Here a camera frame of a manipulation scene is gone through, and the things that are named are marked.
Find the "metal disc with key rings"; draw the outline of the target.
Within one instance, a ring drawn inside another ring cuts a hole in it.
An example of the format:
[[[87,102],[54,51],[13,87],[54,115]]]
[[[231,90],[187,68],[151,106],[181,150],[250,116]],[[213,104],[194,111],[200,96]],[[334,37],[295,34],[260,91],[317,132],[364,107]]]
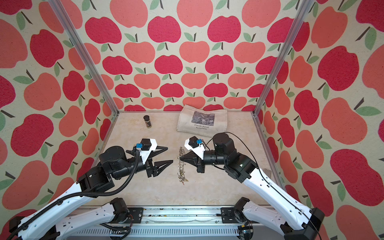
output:
[[[179,147],[178,178],[179,178],[179,182],[181,182],[183,185],[185,184],[185,182],[188,182],[188,180],[185,177],[185,170],[184,170],[185,162],[181,161],[181,157],[184,154],[185,154],[184,148],[183,147]]]

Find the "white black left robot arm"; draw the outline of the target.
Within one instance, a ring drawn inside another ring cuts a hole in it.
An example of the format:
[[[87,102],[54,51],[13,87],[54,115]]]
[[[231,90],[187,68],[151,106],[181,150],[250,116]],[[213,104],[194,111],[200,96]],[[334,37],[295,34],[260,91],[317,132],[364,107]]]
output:
[[[16,216],[11,219],[8,238],[64,240],[72,233],[96,224],[128,235],[131,227],[112,227],[112,224],[133,219],[122,198],[115,198],[98,209],[74,217],[70,213],[98,197],[117,195],[138,172],[145,171],[149,178],[158,176],[173,161],[153,162],[153,157],[167,150],[167,147],[143,144],[137,144],[128,151],[120,146],[108,148],[99,156],[100,162],[95,167],[50,204],[27,217]]]

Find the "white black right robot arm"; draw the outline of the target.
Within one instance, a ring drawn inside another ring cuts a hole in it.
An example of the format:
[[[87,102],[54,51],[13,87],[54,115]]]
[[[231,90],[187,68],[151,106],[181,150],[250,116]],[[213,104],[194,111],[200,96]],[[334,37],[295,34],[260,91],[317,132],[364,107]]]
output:
[[[260,223],[279,233],[286,240],[314,240],[320,238],[325,214],[318,208],[309,208],[293,198],[272,181],[259,167],[254,157],[241,154],[235,148],[229,132],[212,137],[214,148],[207,150],[202,139],[191,137],[185,141],[188,153],[180,160],[204,173],[207,165],[222,165],[233,179],[255,191],[273,209],[261,207],[242,197],[234,206],[240,223]]]

